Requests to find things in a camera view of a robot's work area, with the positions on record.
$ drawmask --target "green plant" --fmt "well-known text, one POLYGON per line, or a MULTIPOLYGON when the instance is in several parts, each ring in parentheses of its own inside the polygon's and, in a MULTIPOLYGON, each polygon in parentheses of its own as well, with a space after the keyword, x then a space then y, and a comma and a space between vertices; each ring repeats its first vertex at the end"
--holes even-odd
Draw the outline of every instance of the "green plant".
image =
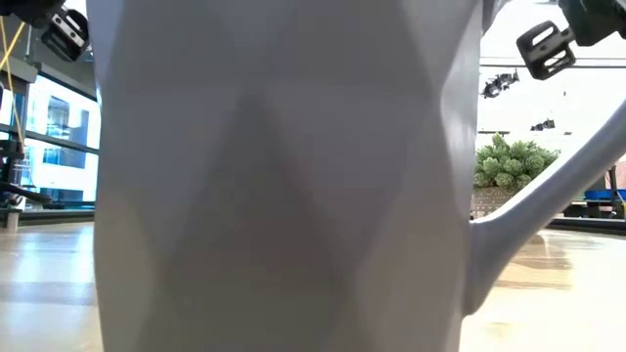
POLYGON ((493 135, 491 141, 492 145, 476 152, 475 188, 521 190, 559 157, 559 151, 548 151, 534 142, 509 145, 500 134, 493 135))

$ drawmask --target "potted plant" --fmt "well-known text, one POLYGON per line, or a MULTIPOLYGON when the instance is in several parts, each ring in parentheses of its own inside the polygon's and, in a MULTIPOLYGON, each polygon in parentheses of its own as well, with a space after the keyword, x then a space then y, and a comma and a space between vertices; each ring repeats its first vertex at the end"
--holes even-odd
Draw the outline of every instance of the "potted plant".
POLYGON ((490 146, 476 153, 471 197, 473 218, 498 209, 559 157, 559 151, 548 151, 534 142, 509 145, 500 134, 494 134, 491 141, 490 146))

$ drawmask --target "ceramic jug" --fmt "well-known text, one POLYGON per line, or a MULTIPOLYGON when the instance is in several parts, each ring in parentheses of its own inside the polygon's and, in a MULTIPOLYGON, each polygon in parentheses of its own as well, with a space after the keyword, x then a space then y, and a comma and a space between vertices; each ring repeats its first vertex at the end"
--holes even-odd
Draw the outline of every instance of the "ceramic jug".
POLYGON ((90 0, 106 350, 458 350, 519 247, 626 153, 622 107, 469 222, 491 12, 90 0))

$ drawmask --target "pitcher handle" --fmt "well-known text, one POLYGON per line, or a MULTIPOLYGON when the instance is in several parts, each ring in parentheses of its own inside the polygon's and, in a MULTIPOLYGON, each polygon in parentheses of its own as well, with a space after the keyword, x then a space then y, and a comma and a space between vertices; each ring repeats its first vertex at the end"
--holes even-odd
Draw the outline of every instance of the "pitcher handle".
POLYGON ((483 303, 516 252, 626 154, 626 100, 582 148, 562 155, 494 213, 470 222, 466 313, 483 303))

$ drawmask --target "glossy floor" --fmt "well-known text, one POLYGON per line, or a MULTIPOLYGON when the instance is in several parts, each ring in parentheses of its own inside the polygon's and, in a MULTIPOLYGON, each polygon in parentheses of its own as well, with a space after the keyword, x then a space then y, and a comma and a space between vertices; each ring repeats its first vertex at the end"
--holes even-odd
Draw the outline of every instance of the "glossy floor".
MULTIPOLYGON (((91 224, 0 234, 0 352, 102 351, 92 240, 91 224)), ((625 271, 626 240, 544 231, 466 318, 461 350, 626 350, 625 271)))

